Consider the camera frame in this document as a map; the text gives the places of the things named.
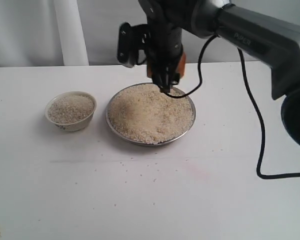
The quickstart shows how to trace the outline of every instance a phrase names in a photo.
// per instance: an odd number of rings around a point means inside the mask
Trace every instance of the robotic arm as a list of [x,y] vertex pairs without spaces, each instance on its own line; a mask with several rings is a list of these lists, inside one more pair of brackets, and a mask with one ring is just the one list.
[[138,1],[147,24],[121,25],[117,52],[121,64],[139,65],[139,50],[144,50],[147,76],[161,92],[169,93],[184,75],[182,29],[199,38],[218,35],[271,68],[272,98],[286,95],[282,122],[300,145],[300,26],[229,0]]

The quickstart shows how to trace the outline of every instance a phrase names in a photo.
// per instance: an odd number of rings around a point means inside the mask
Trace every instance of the uncooked rice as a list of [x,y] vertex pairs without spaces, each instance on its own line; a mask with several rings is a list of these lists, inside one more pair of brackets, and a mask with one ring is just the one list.
[[58,124],[72,124],[85,119],[94,110],[87,96],[70,95],[56,100],[48,110],[49,118]]
[[[180,95],[174,90],[171,94]],[[153,145],[179,137],[194,120],[187,98],[168,97],[154,84],[120,91],[109,104],[108,117],[114,129],[126,138]]]

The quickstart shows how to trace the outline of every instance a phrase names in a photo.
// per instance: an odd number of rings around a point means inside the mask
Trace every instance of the stainless steel bowl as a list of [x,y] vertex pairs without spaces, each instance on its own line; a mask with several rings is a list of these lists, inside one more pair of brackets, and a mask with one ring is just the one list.
[[[151,82],[145,82],[145,83],[138,83],[138,84],[135,84],[135,85],[131,85],[131,86],[128,86],[124,89],[122,89],[121,91],[127,89],[127,88],[131,88],[131,87],[134,87],[134,86],[138,86],[138,85],[144,85],[144,84],[152,84]],[[173,90],[175,90],[177,93],[181,94],[181,95],[184,95],[185,93],[183,91],[181,91],[180,89],[176,88],[176,87],[173,87]],[[108,126],[110,127],[110,129],[112,130],[112,132],[114,132],[118,137],[120,137],[121,139],[125,140],[125,141],[128,141],[132,144],[136,144],[136,145],[140,145],[140,146],[147,146],[147,147],[159,147],[159,146],[163,146],[163,145],[167,145],[167,144],[170,144],[172,143],[173,141],[181,138],[183,135],[185,135],[190,129],[191,127],[193,126],[195,120],[196,120],[196,107],[195,107],[195,104],[194,102],[191,100],[190,97],[186,97],[188,99],[188,101],[190,102],[191,104],[191,108],[192,108],[192,114],[193,114],[193,121],[192,121],[192,124],[191,126],[189,127],[189,129],[187,131],[185,131],[184,133],[182,133],[181,135],[179,136],[176,136],[168,141],[164,141],[164,142],[160,142],[158,144],[147,144],[147,143],[143,143],[143,142],[139,142],[139,141],[135,141],[135,140],[132,140],[128,137],[125,137],[123,136],[120,132],[118,132],[114,126],[112,125],[110,119],[109,119],[109,114],[108,114],[108,111],[109,111],[109,106],[111,104],[111,102],[113,101],[113,99],[115,99],[115,97],[121,92],[119,91],[117,94],[115,94],[111,100],[109,101],[108,105],[106,106],[106,109],[105,109],[105,118],[106,118],[106,122],[108,124]]]

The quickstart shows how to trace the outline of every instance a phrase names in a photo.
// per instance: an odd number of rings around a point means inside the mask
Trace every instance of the table surface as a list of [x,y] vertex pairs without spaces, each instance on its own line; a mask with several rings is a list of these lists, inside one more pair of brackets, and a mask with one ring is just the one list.
[[[202,64],[191,98],[197,118],[176,142],[147,148],[118,139],[105,108],[145,67],[0,68],[0,240],[300,240],[300,178],[256,175],[261,131],[240,63]],[[248,62],[266,126],[265,174],[300,171],[300,146],[271,99],[271,73]],[[179,88],[198,83],[186,66]],[[44,117],[49,100],[85,91],[90,125],[62,132]]]

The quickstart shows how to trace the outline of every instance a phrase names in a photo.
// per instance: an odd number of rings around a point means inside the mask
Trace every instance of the small white bowl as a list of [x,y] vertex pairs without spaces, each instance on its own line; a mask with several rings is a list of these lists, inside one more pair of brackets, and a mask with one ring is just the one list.
[[[77,121],[77,122],[73,122],[73,123],[62,124],[62,123],[57,123],[57,122],[52,121],[51,118],[49,117],[49,114],[48,114],[49,108],[51,107],[51,105],[55,101],[57,101],[61,98],[67,97],[67,96],[84,96],[84,97],[88,97],[89,99],[92,100],[93,105],[94,105],[92,112],[86,118],[81,119],[80,121]],[[83,91],[69,91],[69,92],[62,93],[62,94],[56,96],[51,101],[49,101],[49,103],[45,107],[44,115],[45,115],[46,119],[48,119],[49,122],[56,125],[59,129],[67,131],[67,132],[75,132],[75,131],[84,129],[85,127],[87,127],[89,125],[91,119],[94,116],[94,112],[95,112],[96,108],[97,108],[97,101],[89,93],[86,93],[86,92],[83,92]]]

